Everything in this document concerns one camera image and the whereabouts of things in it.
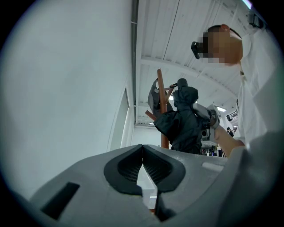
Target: white lab coat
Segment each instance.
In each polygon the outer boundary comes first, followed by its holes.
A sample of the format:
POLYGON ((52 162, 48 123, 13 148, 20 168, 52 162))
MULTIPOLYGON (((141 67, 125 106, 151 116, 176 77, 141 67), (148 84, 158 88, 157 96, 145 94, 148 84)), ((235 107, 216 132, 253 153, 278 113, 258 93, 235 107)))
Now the white lab coat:
POLYGON ((268 131, 284 128, 284 93, 280 86, 284 75, 281 49, 269 31, 247 34, 242 44, 244 75, 238 94, 238 128, 234 139, 247 145, 268 131))

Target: man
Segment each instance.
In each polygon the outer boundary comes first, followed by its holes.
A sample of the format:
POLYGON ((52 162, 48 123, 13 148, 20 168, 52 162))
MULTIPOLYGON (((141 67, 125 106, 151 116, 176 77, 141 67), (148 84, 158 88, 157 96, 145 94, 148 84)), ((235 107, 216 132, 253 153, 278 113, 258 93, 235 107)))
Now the man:
POLYGON ((215 140, 227 157, 235 147, 248 144, 268 129, 283 127, 282 122, 277 123, 279 119, 269 115, 280 116, 277 104, 281 101, 277 95, 270 97, 270 91, 274 92, 273 87, 277 86, 276 81, 283 73, 283 56, 270 31, 256 29, 253 34, 241 38, 228 25, 215 25, 204 33, 203 43, 193 42, 192 50, 197 59, 197 53, 201 53, 203 57, 218 59, 225 66, 240 67, 238 129, 235 137, 232 138, 221 126, 215 129, 215 140))
POLYGON ((232 132, 232 130, 230 129, 230 127, 227 128, 227 133, 228 133, 231 137, 234 137, 234 133, 232 132))

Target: rectangular slot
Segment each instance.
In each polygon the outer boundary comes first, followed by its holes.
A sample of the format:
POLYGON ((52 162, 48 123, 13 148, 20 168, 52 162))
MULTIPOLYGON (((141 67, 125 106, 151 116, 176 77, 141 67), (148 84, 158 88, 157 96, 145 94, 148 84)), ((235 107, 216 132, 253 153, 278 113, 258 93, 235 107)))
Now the rectangular slot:
POLYGON ((57 220, 70 202, 80 185, 68 182, 42 209, 41 211, 57 220))

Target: forearm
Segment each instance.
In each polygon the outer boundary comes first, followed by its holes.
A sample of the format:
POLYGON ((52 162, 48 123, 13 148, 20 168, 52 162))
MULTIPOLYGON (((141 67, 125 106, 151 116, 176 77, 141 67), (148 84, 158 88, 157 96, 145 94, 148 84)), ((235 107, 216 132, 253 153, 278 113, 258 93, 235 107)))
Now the forearm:
POLYGON ((235 140, 220 125, 215 129, 215 140, 220 145, 227 157, 230 156, 235 147, 244 146, 242 141, 235 140))

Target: ceiling light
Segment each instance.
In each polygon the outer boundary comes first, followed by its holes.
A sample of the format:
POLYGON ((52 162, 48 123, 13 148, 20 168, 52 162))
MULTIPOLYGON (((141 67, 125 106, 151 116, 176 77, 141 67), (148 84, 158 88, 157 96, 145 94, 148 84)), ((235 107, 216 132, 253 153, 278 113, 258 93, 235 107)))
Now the ceiling light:
POLYGON ((225 112, 225 111, 227 111, 226 109, 223 109, 223 108, 218 107, 218 106, 217 106, 217 109, 218 109, 219 111, 221 111, 221 112, 225 112))
POLYGON ((248 1, 248 0, 242 0, 242 1, 243 1, 243 3, 245 3, 245 5, 246 5, 249 9, 252 8, 252 4, 251 4, 250 1, 248 1))

